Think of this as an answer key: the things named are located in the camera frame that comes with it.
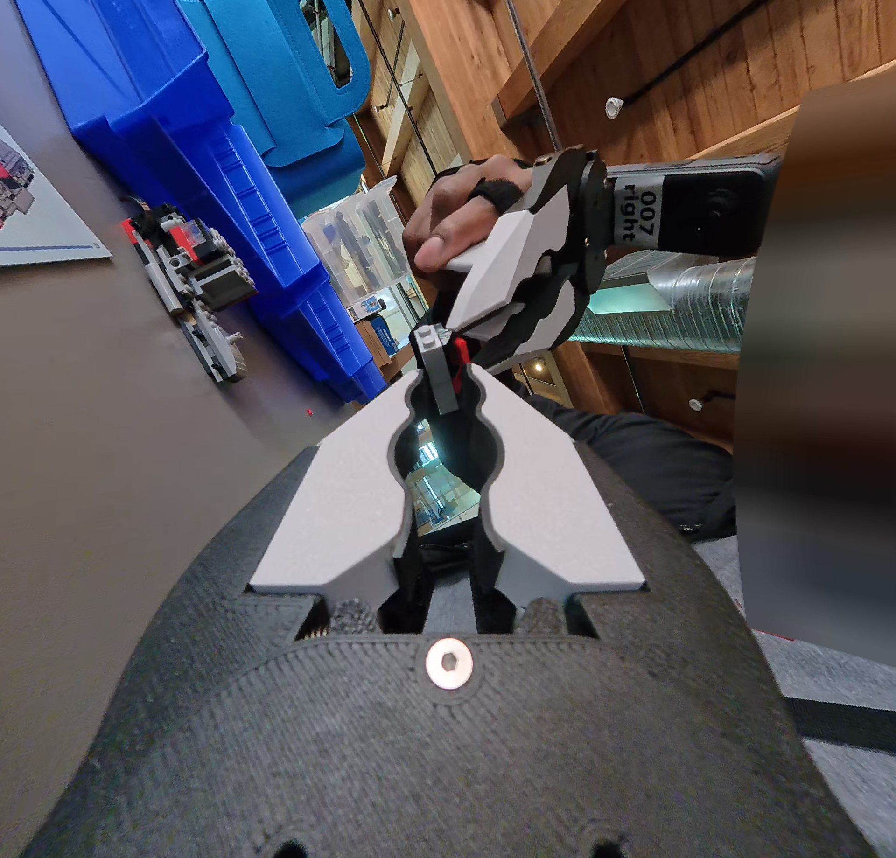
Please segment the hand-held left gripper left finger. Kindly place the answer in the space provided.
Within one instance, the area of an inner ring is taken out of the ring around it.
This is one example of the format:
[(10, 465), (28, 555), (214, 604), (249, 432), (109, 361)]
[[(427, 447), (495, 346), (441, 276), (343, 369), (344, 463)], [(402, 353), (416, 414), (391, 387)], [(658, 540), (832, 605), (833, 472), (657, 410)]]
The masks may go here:
[(422, 382), (421, 371), (398, 380), (319, 442), (249, 581), (255, 592), (412, 599), (420, 561), (397, 446)]

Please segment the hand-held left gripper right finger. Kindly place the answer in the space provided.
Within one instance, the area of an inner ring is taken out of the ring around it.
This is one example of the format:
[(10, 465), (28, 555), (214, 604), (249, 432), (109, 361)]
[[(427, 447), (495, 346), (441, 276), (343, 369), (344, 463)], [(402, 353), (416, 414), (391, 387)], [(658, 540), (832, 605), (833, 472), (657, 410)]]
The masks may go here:
[(574, 440), (480, 366), (467, 365), (465, 377), (497, 447), (480, 497), (487, 540), (501, 555), (497, 590), (516, 606), (639, 590), (644, 574)]

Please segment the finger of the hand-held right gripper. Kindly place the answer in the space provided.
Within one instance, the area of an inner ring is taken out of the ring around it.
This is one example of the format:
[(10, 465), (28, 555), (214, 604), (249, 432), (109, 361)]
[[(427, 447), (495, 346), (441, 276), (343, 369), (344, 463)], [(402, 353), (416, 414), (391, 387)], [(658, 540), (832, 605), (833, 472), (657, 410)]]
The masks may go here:
[(569, 188), (550, 197), (531, 190), (519, 208), (502, 214), (489, 236), (450, 261), (445, 271), (462, 277), (444, 327), (464, 338), (497, 335), (548, 278), (574, 280), (577, 249), (568, 259), (574, 218)]
[(510, 315), (500, 332), (479, 350), (479, 366), (492, 374), (561, 344), (579, 325), (589, 292), (566, 275), (543, 284), (523, 308)]

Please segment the small grey red brick assembly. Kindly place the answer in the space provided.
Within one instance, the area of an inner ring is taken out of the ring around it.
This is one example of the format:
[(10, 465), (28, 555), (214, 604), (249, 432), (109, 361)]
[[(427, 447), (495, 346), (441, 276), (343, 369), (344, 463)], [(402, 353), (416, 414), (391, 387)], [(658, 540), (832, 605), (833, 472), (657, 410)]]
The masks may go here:
[(454, 414), (461, 406), (470, 361), (467, 340), (441, 324), (417, 326), (411, 340), (439, 415)]

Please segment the grey desk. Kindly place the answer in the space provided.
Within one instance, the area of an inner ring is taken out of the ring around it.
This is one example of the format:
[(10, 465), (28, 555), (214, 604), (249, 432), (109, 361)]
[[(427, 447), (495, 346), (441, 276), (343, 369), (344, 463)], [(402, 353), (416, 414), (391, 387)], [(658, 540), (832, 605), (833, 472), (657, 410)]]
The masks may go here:
[(113, 253), (2, 270), (1, 851), (17, 856), (173, 584), (359, 405), (244, 307), (222, 322), (243, 336), (248, 376), (213, 383), (120, 227), (121, 187), (69, 132), (14, 0), (1, 26), (2, 125)]

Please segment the person's right hand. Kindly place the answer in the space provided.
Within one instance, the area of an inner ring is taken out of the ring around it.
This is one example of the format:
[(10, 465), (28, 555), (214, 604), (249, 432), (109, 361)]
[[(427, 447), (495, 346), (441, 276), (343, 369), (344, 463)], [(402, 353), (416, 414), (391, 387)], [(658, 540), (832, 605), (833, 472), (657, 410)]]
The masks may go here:
[(531, 186), (532, 165), (501, 155), (442, 172), (402, 235), (412, 270), (440, 279), (446, 265), (485, 240)]

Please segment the black cloth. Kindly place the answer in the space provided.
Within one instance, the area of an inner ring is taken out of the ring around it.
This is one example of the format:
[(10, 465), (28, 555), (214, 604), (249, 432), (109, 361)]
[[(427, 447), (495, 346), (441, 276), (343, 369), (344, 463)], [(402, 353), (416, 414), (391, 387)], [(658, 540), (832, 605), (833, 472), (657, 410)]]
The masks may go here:
[(734, 460), (722, 447), (642, 414), (596, 415), (538, 395), (523, 399), (588, 446), (686, 539), (736, 535)]

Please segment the clear plastic organizer box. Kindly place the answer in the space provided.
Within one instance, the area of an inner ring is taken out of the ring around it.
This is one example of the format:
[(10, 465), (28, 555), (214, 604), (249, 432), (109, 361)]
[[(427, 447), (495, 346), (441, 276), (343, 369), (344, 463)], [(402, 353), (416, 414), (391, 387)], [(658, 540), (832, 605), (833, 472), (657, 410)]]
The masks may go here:
[(408, 283), (409, 262), (402, 244), (404, 225), (392, 198), (396, 183), (396, 176), (388, 177), (302, 222), (346, 308)]

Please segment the steel ceiling pipe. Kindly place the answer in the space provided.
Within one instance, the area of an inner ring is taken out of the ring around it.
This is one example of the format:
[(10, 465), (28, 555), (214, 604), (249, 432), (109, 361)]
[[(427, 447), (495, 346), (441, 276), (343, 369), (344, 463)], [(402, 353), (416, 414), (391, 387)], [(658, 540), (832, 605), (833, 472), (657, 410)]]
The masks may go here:
[(514, 5), (513, 0), (504, 0), (504, 3), (507, 7), (511, 18), (511, 25), (514, 31), (514, 34), (517, 38), (517, 41), (521, 47), (521, 53), (523, 62), (525, 67), (529, 73), (530, 80), (532, 82), (532, 88), (539, 105), (539, 112), (541, 114), (543, 123), (546, 127), (547, 134), (550, 138), (552, 147), (554, 152), (558, 152), (562, 148), (562, 143), (556, 129), (554, 123), (554, 117), (550, 109), (549, 102), (546, 97), (546, 91), (543, 87), (542, 81), (539, 76), (538, 69), (535, 65), (535, 61), (532, 55), (532, 48), (529, 44), (529, 41), (525, 35), (524, 28), (521, 24), (521, 19), (519, 14), (516, 11), (516, 7)]

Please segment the toy brick vehicle model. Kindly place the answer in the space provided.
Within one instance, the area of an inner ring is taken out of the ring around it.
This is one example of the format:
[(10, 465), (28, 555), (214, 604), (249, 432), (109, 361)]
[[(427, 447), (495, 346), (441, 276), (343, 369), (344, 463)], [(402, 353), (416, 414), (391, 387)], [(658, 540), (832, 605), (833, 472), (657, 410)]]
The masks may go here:
[(147, 279), (214, 382), (237, 383), (247, 374), (238, 347), (217, 313), (257, 294), (242, 260), (214, 228), (175, 205), (151, 207), (128, 195), (136, 212), (121, 226), (140, 256)]

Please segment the blue felt bag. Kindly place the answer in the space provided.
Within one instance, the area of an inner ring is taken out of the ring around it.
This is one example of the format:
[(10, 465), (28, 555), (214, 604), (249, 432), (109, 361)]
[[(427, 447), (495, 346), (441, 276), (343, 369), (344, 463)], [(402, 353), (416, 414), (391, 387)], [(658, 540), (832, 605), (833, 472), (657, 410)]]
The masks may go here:
[(368, 54), (345, 0), (321, 0), (350, 69), (333, 79), (305, 9), (312, 0), (176, 0), (263, 164), (297, 218), (357, 191), (364, 156), (348, 123), (370, 91)]

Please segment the blue plastic bin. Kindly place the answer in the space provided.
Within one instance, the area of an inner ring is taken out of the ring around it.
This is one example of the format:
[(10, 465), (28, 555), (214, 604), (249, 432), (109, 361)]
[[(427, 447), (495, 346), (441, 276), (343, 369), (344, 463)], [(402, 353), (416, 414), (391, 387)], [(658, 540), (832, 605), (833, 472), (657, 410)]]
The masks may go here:
[(15, 0), (73, 137), (152, 206), (215, 229), (259, 323), (318, 382), (366, 403), (385, 381), (175, 0)]

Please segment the person's grey sweatshirt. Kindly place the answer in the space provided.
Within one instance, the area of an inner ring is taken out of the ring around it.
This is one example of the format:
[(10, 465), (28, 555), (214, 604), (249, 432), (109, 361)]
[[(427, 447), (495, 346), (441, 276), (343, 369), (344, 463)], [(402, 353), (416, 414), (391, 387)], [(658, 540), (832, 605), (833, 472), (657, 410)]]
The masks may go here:
[(754, 635), (812, 761), (878, 855), (894, 856), (894, 667)]

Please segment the brick instruction booklet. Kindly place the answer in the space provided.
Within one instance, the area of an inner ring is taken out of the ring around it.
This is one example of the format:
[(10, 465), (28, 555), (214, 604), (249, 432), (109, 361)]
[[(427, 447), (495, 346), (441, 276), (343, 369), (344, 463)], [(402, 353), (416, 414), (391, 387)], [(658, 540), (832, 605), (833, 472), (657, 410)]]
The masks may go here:
[(2, 269), (111, 257), (111, 251), (2, 128)]

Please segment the silver ventilation duct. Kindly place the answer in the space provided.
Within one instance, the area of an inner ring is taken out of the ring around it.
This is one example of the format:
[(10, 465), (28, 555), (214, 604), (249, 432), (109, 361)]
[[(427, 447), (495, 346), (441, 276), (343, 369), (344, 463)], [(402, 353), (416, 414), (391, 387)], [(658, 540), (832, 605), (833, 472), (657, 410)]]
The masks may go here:
[(626, 255), (606, 268), (571, 340), (736, 355), (755, 266), (755, 257)]

